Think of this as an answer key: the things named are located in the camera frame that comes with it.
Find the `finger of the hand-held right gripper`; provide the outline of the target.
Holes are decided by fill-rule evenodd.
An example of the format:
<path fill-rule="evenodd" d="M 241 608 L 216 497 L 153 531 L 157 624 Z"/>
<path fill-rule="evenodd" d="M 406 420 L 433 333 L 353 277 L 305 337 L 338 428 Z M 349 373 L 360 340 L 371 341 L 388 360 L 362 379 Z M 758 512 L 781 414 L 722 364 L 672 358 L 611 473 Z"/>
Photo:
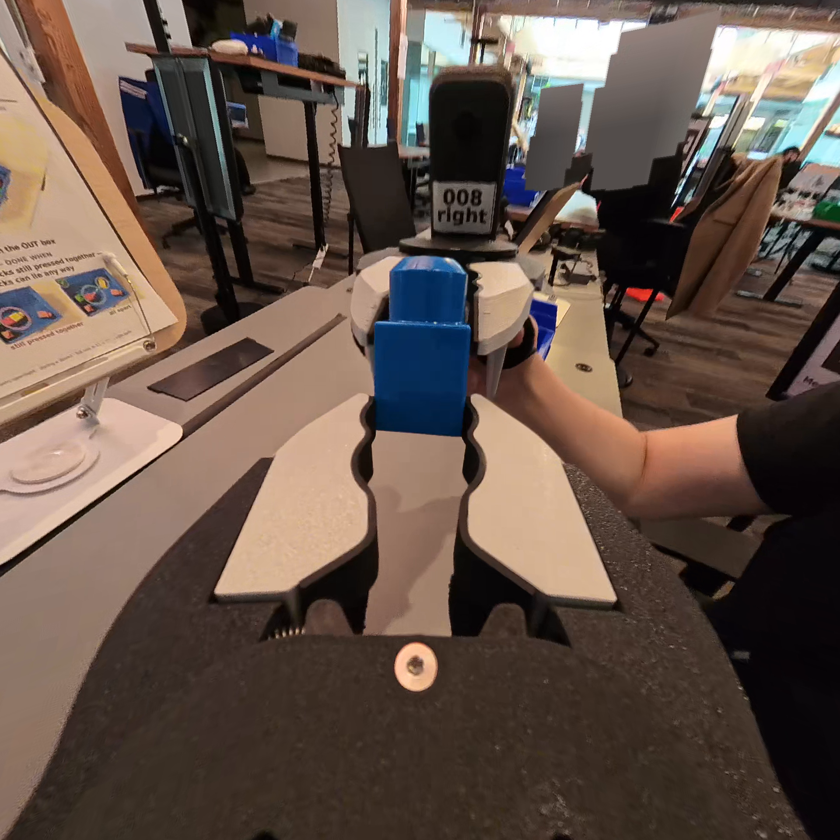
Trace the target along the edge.
<path fill-rule="evenodd" d="M 375 373 L 375 325 L 389 318 L 393 256 L 365 264 L 355 275 L 350 300 L 350 330 L 353 342 Z"/>
<path fill-rule="evenodd" d="M 537 353 L 531 316 L 534 288 L 517 262 L 474 262 L 467 269 L 472 289 L 470 355 L 483 364 L 485 397 L 495 402 L 502 372 Z"/>

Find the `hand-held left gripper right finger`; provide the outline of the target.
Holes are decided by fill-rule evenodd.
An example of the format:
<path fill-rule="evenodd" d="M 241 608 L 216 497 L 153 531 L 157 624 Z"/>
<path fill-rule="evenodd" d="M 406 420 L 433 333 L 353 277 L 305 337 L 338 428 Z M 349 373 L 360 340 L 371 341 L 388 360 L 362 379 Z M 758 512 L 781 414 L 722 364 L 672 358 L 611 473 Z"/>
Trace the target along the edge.
<path fill-rule="evenodd" d="M 616 607 L 613 583 L 561 457 L 481 395 L 469 399 L 464 440 L 460 557 L 540 605 Z"/>

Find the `person's black shirt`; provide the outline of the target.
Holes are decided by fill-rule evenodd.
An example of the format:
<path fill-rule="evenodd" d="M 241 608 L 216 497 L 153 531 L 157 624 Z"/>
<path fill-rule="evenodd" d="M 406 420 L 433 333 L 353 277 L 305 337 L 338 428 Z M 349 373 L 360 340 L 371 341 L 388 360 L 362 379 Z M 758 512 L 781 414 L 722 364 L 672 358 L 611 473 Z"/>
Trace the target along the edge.
<path fill-rule="evenodd" d="M 839 384 L 737 421 L 769 526 L 707 615 L 738 667 L 780 785 L 810 838 L 839 837 Z"/>

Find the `blue plastic bin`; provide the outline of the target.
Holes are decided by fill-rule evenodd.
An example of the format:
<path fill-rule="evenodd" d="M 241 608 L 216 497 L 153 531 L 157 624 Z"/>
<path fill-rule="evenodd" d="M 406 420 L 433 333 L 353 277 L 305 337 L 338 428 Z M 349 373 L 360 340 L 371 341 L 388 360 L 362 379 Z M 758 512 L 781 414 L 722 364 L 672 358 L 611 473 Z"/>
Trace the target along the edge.
<path fill-rule="evenodd" d="M 298 44 L 283 35 L 251 35 L 230 32 L 230 38 L 246 46 L 248 53 L 289 67 L 298 67 Z"/>
<path fill-rule="evenodd" d="M 532 190 L 526 184 L 524 165 L 510 165 L 506 169 L 502 195 L 509 205 L 533 208 L 543 197 L 545 191 Z"/>
<path fill-rule="evenodd" d="M 543 300 L 538 297 L 532 299 L 530 317 L 534 321 L 536 329 L 535 351 L 543 360 L 546 360 L 549 355 L 559 314 L 557 301 Z"/>

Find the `brown coat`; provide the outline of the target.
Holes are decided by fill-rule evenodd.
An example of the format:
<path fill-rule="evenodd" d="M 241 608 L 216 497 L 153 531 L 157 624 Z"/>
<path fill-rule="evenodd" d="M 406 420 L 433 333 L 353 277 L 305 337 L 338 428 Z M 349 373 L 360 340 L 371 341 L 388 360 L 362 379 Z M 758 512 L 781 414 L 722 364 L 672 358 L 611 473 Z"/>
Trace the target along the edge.
<path fill-rule="evenodd" d="M 702 213 L 698 202 L 685 212 L 695 224 L 675 291 L 668 294 L 667 320 L 682 314 L 712 316 L 758 254 L 784 160 L 780 155 L 761 161 L 737 155 L 737 162 L 733 177 Z"/>

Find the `blue mega block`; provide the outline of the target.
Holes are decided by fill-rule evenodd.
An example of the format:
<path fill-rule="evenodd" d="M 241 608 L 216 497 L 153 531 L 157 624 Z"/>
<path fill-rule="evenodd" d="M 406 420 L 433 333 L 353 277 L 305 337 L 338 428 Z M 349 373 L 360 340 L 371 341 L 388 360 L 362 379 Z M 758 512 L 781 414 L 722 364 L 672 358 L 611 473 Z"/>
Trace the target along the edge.
<path fill-rule="evenodd" d="M 435 255 L 401 259 L 389 275 L 388 314 L 374 326 L 378 432 L 460 437 L 471 329 L 467 271 Z"/>

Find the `wooden standing desk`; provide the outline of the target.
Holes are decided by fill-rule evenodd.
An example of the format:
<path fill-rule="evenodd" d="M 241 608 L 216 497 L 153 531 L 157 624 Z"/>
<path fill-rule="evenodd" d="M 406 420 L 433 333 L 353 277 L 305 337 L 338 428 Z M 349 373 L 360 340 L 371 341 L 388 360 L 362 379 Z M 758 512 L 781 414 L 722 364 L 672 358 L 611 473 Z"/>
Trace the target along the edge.
<path fill-rule="evenodd" d="M 283 65 L 248 51 L 234 54 L 177 45 L 171 48 L 171 53 L 179 58 L 208 58 L 219 67 L 232 68 L 240 78 L 259 75 L 258 88 L 262 96 L 298 101 L 302 104 L 307 139 L 313 242 L 294 240 L 292 245 L 296 249 L 313 253 L 317 258 L 327 256 L 329 246 L 326 240 L 326 218 L 322 199 L 317 107 L 338 109 L 343 105 L 345 92 L 348 89 L 362 89 L 362 85 L 327 73 Z"/>

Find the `blue jacket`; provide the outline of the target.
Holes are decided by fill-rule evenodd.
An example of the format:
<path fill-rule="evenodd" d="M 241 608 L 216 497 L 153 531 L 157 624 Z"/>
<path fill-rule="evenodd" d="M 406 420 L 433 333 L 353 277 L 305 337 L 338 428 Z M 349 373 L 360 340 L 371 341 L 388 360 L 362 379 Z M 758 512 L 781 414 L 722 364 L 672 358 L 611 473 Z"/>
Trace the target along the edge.
<path fill-rule="evenodd" d="M 119 77 L 119 96 L 125 128 L 136 170 L 143 187 L 157 193 L 170 186 L 177 170 L 174 145 L 162 110 L 160 92 L 153 85 L 130 77 Z"/>

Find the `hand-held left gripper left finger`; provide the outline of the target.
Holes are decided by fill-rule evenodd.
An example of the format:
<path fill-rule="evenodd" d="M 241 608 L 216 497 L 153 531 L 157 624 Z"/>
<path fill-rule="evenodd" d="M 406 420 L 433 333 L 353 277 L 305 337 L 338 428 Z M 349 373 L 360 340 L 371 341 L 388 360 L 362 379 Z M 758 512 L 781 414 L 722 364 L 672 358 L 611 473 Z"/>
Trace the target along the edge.
<path fill-rule="evenodd" d="M 217 580 L 219 602 L 278 602 L 303 617 L 319 599 L 364 617 L 379 571 L 375 401 L 353 395 L 275 453 Z"/>

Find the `person's right forearm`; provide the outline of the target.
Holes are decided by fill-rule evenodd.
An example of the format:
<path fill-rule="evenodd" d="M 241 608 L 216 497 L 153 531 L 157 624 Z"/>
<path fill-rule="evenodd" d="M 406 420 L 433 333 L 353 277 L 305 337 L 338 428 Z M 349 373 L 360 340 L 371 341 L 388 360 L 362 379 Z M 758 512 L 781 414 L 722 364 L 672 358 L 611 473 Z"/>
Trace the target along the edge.
<path fill-rule="evenodd" d="M 519 379 L 523 420 L 628 517 L 770 513 L 744 464 L 735 416 L 643 432 L 573 393 L 540 360 L 526 367 Z"/>

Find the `black office chair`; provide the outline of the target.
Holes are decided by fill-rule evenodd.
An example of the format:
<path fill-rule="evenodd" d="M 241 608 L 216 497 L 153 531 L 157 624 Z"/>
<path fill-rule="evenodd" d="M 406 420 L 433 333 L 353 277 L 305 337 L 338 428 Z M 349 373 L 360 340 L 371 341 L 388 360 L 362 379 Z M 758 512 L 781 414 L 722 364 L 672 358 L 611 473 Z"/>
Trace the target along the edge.
<path fill-rule="evenodd" d="M 631 291 L 639 291 L 645 294 L 642 301 L 642 308 L 638 315 L 632 317 L 629 313 L 623 310 L 623 303 L 625 299 L 631 297 Z M 643 355 L 648 358 L 656 356 L 660 342 L 652 338 L 644 330 L 644 321 L 650 313 L 654 303 L 660 298 L 663 298 L 663 291 L 660 288 L 654 289 L 636 289 L 635 287 L 628 287 L 626 285 L 613 283 L 609 280 L 604 281 L 603 285 L 604 295 L 604 317 L 605 317 L 605 332 L 607 348 L 612 346 L 613 335 L 616 327 L 622 329 L 626 333 L 624 342 L 613 359 L 615 366 L 616 380 L 618 388 L 622 391 L 627 389 L 633 381 L 633 376 L 624 370 L 623 360 L 627 356 L 635 339 L 641 339 L 647 343 Z"/>

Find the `black rectangular pad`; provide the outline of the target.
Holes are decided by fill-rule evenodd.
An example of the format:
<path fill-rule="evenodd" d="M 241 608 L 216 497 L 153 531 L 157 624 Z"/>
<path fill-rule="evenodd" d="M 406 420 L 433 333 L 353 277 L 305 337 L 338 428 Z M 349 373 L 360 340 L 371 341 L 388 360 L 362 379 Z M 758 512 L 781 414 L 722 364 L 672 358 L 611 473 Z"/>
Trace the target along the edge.
<path fill-rule="evenodd" d="M 271 348 L 254 339 L 241 339 L 147 388 L 152 393 L 189 402 L 272 354 Z"/>

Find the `person's right hand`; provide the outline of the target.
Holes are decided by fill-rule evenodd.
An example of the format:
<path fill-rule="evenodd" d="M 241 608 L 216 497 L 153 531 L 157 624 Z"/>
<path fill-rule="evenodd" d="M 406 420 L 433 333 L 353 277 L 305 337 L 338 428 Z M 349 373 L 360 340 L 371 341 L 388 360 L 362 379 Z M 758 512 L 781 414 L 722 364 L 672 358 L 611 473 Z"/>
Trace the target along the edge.
<path fill-rule="evenodd" d="M 532 431 L 551 419 L 559 398 L 562 382 L 557 379 L 537 353 L 538 329 L 528 317 L 517 336 L 504 348 L 505 360 L 513 366 L 502 366 L 495 395 L 488 399 Z"/>

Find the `wooden post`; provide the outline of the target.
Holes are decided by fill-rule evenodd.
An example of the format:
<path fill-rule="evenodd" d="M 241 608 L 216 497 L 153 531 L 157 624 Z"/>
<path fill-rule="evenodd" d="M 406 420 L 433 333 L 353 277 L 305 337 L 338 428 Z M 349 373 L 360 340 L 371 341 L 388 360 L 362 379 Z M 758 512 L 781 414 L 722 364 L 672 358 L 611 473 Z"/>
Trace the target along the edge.
<path fill-rule="evenodd" d="M 88 64 L 61 1 L 14 2 L 45 78 L 49 100 L 86 134 L 130 209 L 139 205 L 102 109 Z"/>

